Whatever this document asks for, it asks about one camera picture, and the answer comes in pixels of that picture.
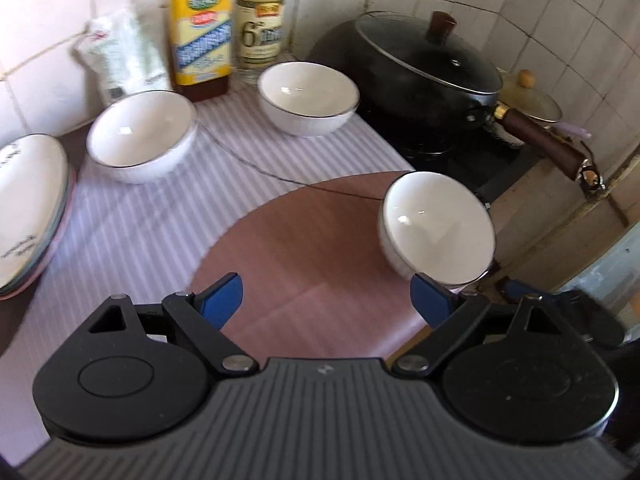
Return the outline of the small glass pot lid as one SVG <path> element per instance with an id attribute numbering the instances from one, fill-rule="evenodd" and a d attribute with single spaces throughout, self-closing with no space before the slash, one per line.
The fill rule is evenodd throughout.
<path id="1" fill-rule="evenodd" d="M 552 125 L 562 119 L 561 107 L 548 93 L 537 88 L 537 78 L 531 70 L 501 73 L 499 100 L 514 107 L 541 125 Z"/>

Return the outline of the white ribbed bowl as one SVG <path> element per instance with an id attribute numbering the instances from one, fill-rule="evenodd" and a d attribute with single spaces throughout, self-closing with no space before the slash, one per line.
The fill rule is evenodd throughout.
<path id="1" fill-rule="evenodd" d="M 90 159 L 110 178 L 129 184 L 168 176 L 186 158 L 198 112 L 179 93 L 145 91 L 107 107 L 86 141 Z"/>
<path id="2" fill-rule="evenodd" d="M 312 138 L 342 128 L 355 114 L 359 90 L 338 70 L 311 62 L 283 62 L 258 78 L 259 104 L 280 131 Z"/>
<path id="3" fill-rule="evenodd" d="M 429 171 L 413 171 L 387 189 L 378 210 L 378 239 L 394 269 L 410 280 L 423 273 L 456 292 L 489 271 L 494 224 L 466 186 Z"/>

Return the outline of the yellow label cooking wine bottle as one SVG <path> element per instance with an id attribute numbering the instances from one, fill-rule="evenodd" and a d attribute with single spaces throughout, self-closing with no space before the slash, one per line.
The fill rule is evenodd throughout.
<path id="1" fill-rule="evenodd" d="M 232 0 L 168 0 L 172 80 L 193 102 L 222 96 L 232 72 Z"/>

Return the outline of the white pink patterned plate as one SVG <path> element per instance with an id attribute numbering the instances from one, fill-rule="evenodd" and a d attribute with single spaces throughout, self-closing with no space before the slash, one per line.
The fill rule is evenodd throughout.
<path id="1" fill-rule="evenodd" d="M 1 149 L 1 288 L 16 280 L 46 246 L 64 200 L 70 161 L 46 134 Z"/>

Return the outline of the white vinegar bottle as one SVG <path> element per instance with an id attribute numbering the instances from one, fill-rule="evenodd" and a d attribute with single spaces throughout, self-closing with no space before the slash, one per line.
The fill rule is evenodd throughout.
<path id="1" fill-rule="evenodd" d="M 286 0 L 235 0 L 234 60 L 236 72 L 256 82 L 277 61 L 282 49 Z"/>

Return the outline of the black wok with lid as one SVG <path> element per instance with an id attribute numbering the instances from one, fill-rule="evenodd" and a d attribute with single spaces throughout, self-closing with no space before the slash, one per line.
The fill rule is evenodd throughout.
<path id="1" fill-rule="evenodd" d="M 446 174 L 485 203 L 539 160 L 499 136 L 500 74 L 453 32 L 436 36 L 426 21 L 373 11 L 326 32 L 307 58 L 356 84 L 358 115 L 414 169 Z"/>

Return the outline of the teal egg pattern plate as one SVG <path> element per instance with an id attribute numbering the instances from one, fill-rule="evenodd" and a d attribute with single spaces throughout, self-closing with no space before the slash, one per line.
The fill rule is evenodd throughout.
<path id="1" fill-rule="evenodd" d="M 47 269 L 50 261 L 53 259 L 56 248 L 62 240 L 62 236 L 67 226 L 68 218 L 70 218 L 70 210 L 72 209 L 74 192 L 76 185 L 76 170 L 72 166 L 68 166 L 68 176 L 66 189 L 64 193 L 64 200 L 58 214 L 58 218 L 55 219 L 54 226 L 51 232 L 47 235 L 46 246 L 39 253 L 38 258 L 29 263 L 26 270 L 21 272 L 20 276 L 14 280 L 11 284 L 2 287 L 1 300 L 6 301 L 12 299 L 18 295 L 21 295 L 29 286 L 35 283 L 40 278 L 44 270 Z"/>

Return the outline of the white green seasoning bag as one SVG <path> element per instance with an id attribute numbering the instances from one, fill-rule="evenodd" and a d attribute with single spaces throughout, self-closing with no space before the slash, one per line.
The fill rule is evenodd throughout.
<path id="1" fill-rule="evenodd" d="M 129 9 L 92 20 L 75 51 L 81 64 L 96 76 L 105 106 L 132 94 L 171 87 L 160 50 Z"/>

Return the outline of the striped patterned table mat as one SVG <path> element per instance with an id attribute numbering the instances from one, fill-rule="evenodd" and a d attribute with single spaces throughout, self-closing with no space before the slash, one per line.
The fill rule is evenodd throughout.
<path id="1" fill-rule="evenodd" d="M 328 136 L 273 127 L 239 84 L 198 106 L 198 133 L 169 176 L 123 184 L 86 162 L 70 222 L 1 358 L 1 453 L 21 463 L 47 440 L 32 402 L 40 366 L 108 296 L 155 304 L 186 289 L 235 222 L 302 184 L 401 171 L 407 163 L 361 118 Z"/>

